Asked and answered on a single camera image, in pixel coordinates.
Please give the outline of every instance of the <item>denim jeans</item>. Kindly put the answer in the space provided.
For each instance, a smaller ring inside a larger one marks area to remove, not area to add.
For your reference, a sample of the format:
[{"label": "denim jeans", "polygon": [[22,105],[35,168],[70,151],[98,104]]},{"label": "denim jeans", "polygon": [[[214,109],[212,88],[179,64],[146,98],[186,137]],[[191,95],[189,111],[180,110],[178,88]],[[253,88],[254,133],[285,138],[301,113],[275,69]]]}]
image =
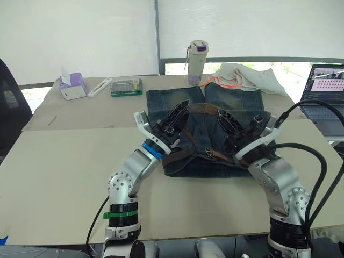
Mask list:
[{"label": "denim jeans", "polygon": [[[252,118],[260,114],[265,119],[270,113],[264,111],[261,92],[227,90],[210,83],[205,88],[205,97],[199,87],[150,90],[147,92],[148,117],[151,124],[164,119],[181,101],[190,103],[211,103],[229,110],[245,127]],[[171,153],[188,149],[191,155],[164,167],[164,172],[173,177],[232,177],[249,176],[246,168],[237,163],[229,163],[209,155],[209,151],[226,153],[224,142],[226,133],[217,122],[217,117],[208,114],[190,114],[187,129],[192,139],[181,132],[180,142]]]}]

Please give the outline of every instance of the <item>table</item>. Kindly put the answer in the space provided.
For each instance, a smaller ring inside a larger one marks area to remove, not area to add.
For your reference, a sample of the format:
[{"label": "table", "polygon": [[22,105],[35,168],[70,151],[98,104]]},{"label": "table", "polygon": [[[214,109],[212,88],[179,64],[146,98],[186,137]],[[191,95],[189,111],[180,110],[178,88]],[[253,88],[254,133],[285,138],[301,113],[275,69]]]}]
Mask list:
[{"label": "table", "polygon": [[[280,142],[299,142],[327,160],[324,195],[341,159],[309,120],[287,120]],[[0,166],[0,237],[8,245],[83,244],[107,193],[109,176],[144,140],[137,128],[26,131]],[[311,190],[319,162],[302,150],[279,149]],[[343,179],[314,227],[344,224]],[[140,239],[171,239],[269,231],[263,190],[248,178],[171,178],[161,166],[139,192]],[[106,221],[99,218],[90,242],[101,243]]]},{"label": "table", "polygon": [[[114,98],[110,96],[109,88],[106,88],[95,98],[80,98],[72,101],[67,101],[62,97],[59,90],[60,81],[57,80],[23,131],[136,127],[133,113],[147,111],[146,92],[148,90],[188,86],[185,76],[182,75],[141,76],[140,78],[144,88],[141,96]],[[86,92],[91,91],[103,79],[103,77],[85,78]],[[279,116],[294,104],[289,96],[262,93],[262,98],[265,110],[274,116]],[[301,111],[295,110],[289,119],[306,119],[306,117]]]}]

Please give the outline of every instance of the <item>orange strap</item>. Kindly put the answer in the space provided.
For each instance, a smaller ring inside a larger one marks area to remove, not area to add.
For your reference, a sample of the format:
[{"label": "orange strap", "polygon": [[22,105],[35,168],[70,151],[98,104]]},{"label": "orange strap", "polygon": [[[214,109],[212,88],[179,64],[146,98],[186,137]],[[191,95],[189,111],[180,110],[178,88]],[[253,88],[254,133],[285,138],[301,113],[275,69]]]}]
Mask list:
[{"label": "orange strap", "polygon": [[205,83],[203,83],[203,84],[201,85],[201,87],[206,86],[208,83],[211,82],[212,79],[215,79],[215,81],[217,80],[217,84],[218,84],[218,85],[221,85],[222,87],[224,87],[224,88],[226,88],[226,89],[232,89],[232,88],[235,88],[235,87],[242,86],[242,83],[239,83],[239,84],[236,84],[236,85],[224,84],[224,83],[221,83],[221,82],[220,82],[219,77],[217,77],[217,76],[211,76],[211,77],[209,78],[209,80],[207,80]]}]

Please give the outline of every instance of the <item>purple tissue box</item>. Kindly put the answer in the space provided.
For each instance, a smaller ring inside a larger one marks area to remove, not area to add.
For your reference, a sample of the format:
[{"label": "purple tissue box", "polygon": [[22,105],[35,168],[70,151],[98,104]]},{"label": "purple tissue box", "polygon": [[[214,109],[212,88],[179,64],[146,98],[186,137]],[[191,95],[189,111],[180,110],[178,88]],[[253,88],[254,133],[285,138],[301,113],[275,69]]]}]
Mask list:
[{"label": "purple tissue box", "polygon": [[60,91],[63,97],[68,101],[75,98],[86,97],[85,82],[81,73],[70,74],[69,79],[70,85],[68,81],[63,81],[62,76],[60,77]]}]

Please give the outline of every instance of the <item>white towel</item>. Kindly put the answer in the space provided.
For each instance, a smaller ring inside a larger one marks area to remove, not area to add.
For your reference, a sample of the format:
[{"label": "white towel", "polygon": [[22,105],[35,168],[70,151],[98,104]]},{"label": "white towel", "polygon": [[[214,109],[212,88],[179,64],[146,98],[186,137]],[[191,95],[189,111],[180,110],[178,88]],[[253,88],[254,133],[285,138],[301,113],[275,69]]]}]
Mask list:
[{"label": "white towel", "polygon": [[235,89],[243,91],[260,89],[268,94],[286,95],[284,88],[279,84],[272,69],[256,71],[242,64],[223,63],[213,76],[217,76],[223,84],[235,85],[242,83],[242,86]]}]

